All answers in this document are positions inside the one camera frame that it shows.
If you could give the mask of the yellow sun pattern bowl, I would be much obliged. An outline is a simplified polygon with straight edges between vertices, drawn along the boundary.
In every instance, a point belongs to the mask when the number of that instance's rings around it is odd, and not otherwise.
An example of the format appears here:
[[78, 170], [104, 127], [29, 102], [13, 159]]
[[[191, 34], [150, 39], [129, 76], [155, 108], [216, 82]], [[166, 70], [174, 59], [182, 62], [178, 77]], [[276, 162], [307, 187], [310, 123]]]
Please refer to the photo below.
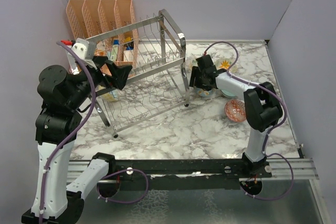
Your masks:
[[112, 90], [108, 93], [101, 95], [100, 97], [102, 98], [102, 100], [107, 101], [107, 102], [115, 102], [119, 100], [117, 90]]

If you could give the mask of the white bowl orange flower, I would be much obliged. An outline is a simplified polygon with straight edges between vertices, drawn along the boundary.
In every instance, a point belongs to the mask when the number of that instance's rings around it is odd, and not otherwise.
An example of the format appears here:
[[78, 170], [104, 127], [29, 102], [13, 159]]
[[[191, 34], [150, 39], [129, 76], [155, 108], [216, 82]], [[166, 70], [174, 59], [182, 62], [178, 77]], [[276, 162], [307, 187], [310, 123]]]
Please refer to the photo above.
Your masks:
[[[217, 59], [215, 61], [216, 69], [225, 69], [227, 70], [231, 65], [233, 61], [227, 58]], [[234, 65], [230, 68], [230, 72], [235, 73], [237, 71], [237, 66]]]

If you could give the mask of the white bowl green leaves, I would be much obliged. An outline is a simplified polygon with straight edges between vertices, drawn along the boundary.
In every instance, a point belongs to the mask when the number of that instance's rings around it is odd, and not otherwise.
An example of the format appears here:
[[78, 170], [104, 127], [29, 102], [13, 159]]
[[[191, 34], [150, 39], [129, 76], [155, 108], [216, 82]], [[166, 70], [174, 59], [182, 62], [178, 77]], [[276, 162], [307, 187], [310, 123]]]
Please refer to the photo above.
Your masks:
[[193, 67], [197, 67], [197, 60], [194, 58], [192, 59], [189, 64], [188, 64], [189, 68], [192, 69]]

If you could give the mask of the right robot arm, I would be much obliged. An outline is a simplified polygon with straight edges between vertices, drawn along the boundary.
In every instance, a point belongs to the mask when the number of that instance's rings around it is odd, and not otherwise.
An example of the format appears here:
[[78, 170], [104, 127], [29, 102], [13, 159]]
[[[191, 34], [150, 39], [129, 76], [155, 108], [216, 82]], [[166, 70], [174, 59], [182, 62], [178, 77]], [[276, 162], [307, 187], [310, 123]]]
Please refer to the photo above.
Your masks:
[[254, 177], [266, 165], [266, 144], [269, 133], [278, 124], [283, 110], [274, 86], [247, 81], [218, 70], [210, 55], [196, 59], [192, 67], [190, 87], [203, 90], [225, 90], [244, 101], [246, 120], [251, 127], [246, 151], [243, 153], [241, 171], [246, 177]]

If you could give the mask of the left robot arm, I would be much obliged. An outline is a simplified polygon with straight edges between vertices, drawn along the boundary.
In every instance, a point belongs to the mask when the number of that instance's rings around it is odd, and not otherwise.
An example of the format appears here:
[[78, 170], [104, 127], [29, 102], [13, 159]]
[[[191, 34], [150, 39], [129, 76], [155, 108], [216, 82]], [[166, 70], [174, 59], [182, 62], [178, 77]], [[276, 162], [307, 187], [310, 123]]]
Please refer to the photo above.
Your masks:
[[88, 67], [79, 74], [53, 65], [39, 75], [37, 92], [43, 104], [35, 123], [39, 151], [38, 185], [33, 206], [22, 215], [22, 223], [76, 223], [85, 198], [98, 181], [115, 175], [115, 157], [97, 153], [85, 171], [67, 185], [77, 128], [85, 122], [79, 107], [88, 97], [94, 98], [98, 85], [122, 90], [132, 70], [131, 65], [117, 66], [107, 57], [94, 57], [93, 63], [94, 68]]

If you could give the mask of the blue yellow floral bowl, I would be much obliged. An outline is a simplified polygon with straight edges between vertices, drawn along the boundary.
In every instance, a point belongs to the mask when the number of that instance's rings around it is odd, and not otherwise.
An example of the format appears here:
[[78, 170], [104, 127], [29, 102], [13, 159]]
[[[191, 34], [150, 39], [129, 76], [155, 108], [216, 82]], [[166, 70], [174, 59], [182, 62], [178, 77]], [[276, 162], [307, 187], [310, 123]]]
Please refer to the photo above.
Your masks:
[[215, 90], [214, 89], [204, 90], [204, 89], [195, 87], [194, 92], [202, 98], [209, 98], [209, 97], [213, 96], [213, 94], [215, 93]]

